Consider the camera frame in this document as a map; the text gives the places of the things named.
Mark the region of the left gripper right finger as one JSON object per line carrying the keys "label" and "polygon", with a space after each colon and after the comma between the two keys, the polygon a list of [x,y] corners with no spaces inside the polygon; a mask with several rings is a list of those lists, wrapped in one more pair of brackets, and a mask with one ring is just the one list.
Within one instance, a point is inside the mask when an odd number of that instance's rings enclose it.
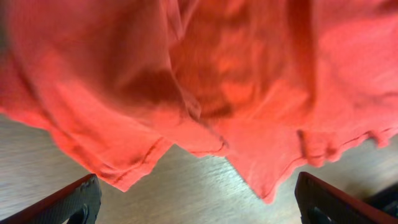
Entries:
{"label": "left gripper right finger", "polygon": [[308,172],[301,172],[295,198],[302,224],[397,224],[397,184],[360,200]]}

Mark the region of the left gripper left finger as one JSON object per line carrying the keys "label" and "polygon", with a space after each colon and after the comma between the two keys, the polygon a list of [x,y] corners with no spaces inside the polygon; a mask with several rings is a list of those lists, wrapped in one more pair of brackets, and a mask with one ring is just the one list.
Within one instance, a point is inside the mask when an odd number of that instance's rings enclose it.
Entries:
{"label": "left gripper left finger", "polygon": [[1,220],[1,224],[95,224],[101,196],[97,176],[88,174]]}

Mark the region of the red t-shirt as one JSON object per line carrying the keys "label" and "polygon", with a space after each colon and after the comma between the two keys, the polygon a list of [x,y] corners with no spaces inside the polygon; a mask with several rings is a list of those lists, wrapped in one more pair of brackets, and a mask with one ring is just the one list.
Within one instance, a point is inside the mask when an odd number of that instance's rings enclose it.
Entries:
{"label": "red t-shirt", "polygon": [[396,1],[1,2],[1,113],[127,191],[173,145],[265,203],[397,134]]}

